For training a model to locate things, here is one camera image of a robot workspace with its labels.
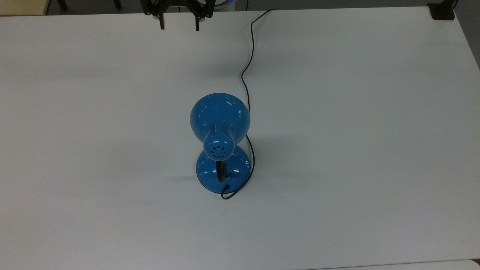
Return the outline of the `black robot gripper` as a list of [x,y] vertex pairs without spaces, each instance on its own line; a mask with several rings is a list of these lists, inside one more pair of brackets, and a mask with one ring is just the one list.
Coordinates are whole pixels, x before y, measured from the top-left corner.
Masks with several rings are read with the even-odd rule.
[[164,14],[170,7],[186,8],[195,18],[195,31],[200,30],[200,21],[211,18],[215,9],[214,0],[141,0],[143,12],[159,19],[160,28],[165,29]]

